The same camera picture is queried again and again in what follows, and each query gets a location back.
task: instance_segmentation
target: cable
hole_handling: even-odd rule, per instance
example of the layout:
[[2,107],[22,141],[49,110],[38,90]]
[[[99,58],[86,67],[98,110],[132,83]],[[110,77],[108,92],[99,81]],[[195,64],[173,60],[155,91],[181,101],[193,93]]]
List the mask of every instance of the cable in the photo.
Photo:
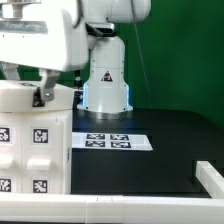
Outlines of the cable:
[[78,5],[77,6],[78,7],[78,21],[76,25],[73,27],[74,29],[76,29],[80,25],[82,19],[84,18],[82,0],[77,0],[77,5]]
[[152,109],[153,108],[153,99],[152,99],[152,94],[150,91],[150,82],[148,79],[148,74],[146,71],[146,66],[145,66],[145,60],[144,60],[144,56],[142,53],[142,46],[140,43],[140,37],[139,37],[139,32],[138,32],[138,27],[137,27],[137,19],[136,19],[136,13],[135,13],[135,7],[134,7],[134,0],[130,0],[131,1],[131,9],[132,9],[132,14],[133,14],[133,21],[134,21],[134,29],[135,29],[135,35],[136,35],[136,41],[137,41],[137,47],[138,47],[138,52],[139,52],[139,57],[140,57],[140,61],[141,61],[141,67],[142,67],[142,71],[143,71],[143,75],[144,75],[144,80],[146,83],[146,89],[147,89],[147,93],[148,93],[148,100],[149,100],[149,108]]

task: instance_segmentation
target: white panel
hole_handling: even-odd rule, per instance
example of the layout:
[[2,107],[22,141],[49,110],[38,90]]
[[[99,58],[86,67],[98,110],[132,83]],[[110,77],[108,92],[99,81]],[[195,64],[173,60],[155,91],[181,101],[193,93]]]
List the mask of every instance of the white panel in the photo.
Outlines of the white panel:
[[146,135],[72,133],[72,147],[81,149],[153,150]]
[[224,178],[209,162],[197,162],[196,177],[212,198],[224,199]]
[[0,112],[71,110],[74,90],[62,85],[54,88],[55,99],[44,107],[33,107],[34,92],[40,82],[0,80]]
[[[71,172],[67,150],[71,148],[72,130],[66,125],[71,123],[71,113],[57,111],[23,114],[24,193],[70,193],[71,177],[65,178],[65,175]],[[47,160],[51,165],[40,164]],[[31,164],[30,161],[39,161],[39,164]]]
[[[151,9],[150,0],[133,0],[136,22],[143,21]],[[131,0],[113,0],[110,21],[114,23],[133,23]]]
[[21,123],[18,114],[0,113],[0,192],[21,192]]
[[218,199],[1,194],[1,221],[223,224]]
[[28,170],[49,170],[51,161],[49,159],[30,159],[27,164]]

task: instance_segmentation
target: black table surface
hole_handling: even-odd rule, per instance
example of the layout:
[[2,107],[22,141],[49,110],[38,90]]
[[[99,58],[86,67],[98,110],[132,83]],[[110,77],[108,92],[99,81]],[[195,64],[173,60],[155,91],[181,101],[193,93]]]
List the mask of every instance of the black table surface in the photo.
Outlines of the black table surface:
[[209,197],[195,178],[196,161],[224,173],[224,134],[194,112],[138,109],[121,120],[74,112],[73,131],[144,134],[153,151],[74,148],[72,194]]

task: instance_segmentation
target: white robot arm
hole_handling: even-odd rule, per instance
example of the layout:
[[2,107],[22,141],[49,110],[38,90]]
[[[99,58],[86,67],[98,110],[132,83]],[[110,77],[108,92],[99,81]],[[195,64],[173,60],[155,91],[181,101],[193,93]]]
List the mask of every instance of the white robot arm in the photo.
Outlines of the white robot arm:
[[0,0],[0,61],[7,78],[18,79],[16,64],[40,68],[41,99],[54,99],[59,71],[88,60],[85,22],[78,0]]
[[124,81],[125,45],[116,37],[111,23],[143,21],[149,14],[150,0],[83,1],[87,23],[105,35],[89,33],[90,76],[84,84],[79,112],[98,119],[119,119],[132,111],[129,86]]

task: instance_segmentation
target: warning label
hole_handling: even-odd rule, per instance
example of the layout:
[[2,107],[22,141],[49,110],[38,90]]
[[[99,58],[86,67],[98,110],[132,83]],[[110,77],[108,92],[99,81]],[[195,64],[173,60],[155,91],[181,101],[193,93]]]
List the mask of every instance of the warning label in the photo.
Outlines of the warning label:
[[103,82],[113,82],[113,79],[112,79],[109,71],[106,72],[106,74],[103,76],[101,81],[103,81]]

